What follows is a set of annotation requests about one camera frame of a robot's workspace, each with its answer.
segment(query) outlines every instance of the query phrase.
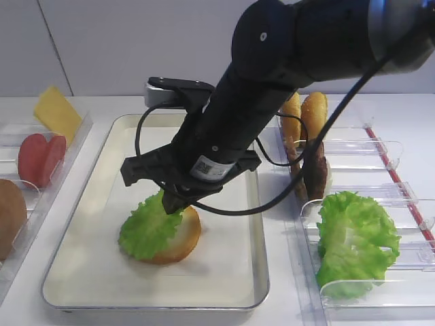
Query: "yellow cheese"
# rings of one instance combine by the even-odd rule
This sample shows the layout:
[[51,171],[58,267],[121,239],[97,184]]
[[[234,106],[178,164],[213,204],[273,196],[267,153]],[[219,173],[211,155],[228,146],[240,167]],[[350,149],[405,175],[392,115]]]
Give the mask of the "yellow cheese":
[[50,131],[65,136],[68,146],[82,123],[80,115],[55,86],[39,96],[33,114]]

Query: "white wall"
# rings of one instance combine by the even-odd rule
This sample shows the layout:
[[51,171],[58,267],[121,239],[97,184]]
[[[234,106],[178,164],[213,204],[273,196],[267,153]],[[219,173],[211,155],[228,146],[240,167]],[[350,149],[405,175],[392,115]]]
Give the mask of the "white wall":
[[[230,61],[232,32],[254,0],[39,0],[74,95],[142,94],[150,76],[216,84]],[[0,7],[0,96],[67,90],[36,0]],[[418,72],[377,77],[364,92],[435,89],[435,56]],[[343,93],[355,80],[304,90]]]
[[0,96],[70,95],[36,0],[0,0]]

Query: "metal tray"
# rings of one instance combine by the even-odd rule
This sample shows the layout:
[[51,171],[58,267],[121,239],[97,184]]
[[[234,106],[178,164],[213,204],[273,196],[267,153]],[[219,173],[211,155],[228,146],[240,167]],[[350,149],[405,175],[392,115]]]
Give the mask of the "metal tray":
[[[141,150],[171,141],[184,114],[152,114]],[[158,191],[152,181],[125,187],[120,167],[133,156],[140,115],[113,124],[86,188],[70,217],[41,286],[61,310],[251,310],[269,290],[262,216],[225,217],[198,209],[203,233],[183,261],[158,267],[128,258],[118,247],[120,226],[137,204]],[[244,173],[220,194],[202,200],[230,209],[258,206],[256,173]]]

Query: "robotic arm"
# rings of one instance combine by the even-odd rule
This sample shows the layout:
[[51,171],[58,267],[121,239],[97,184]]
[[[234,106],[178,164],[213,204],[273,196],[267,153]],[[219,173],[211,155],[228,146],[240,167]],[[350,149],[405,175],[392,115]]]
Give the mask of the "robotic arm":
[[214,88],[199,81],[152,77],[170,90],[186,118],[168,145],[125,159],[126,186],[140,179],[164,185],[167,213],[220,192],[261,163],[248,150],[282,104],[314,82],[362,76],[418,24],[424,29],[379,74],[420,68],[434,51],[435,1],[259,0],[241,16],[232,62]]

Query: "green lettuce leaf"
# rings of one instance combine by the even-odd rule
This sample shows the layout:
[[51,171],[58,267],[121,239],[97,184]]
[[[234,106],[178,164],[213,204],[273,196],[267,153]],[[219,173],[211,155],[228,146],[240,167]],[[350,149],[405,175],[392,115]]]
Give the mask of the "green lettuce leaf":
[[[341,192],[324,198],[320,215],[319,286],[335,280],[384,280],[400,254],[400,237],[385,209],[373,198]],[[354,298],[371,289],[367,282],[335,283],[324,294]]]
[[124,222],[118,244],[135,259],[151,259],[168,247],[169,239],[182,221],[182,210],[166,214],[162,205],[163,191],[140,202],[136,211]]

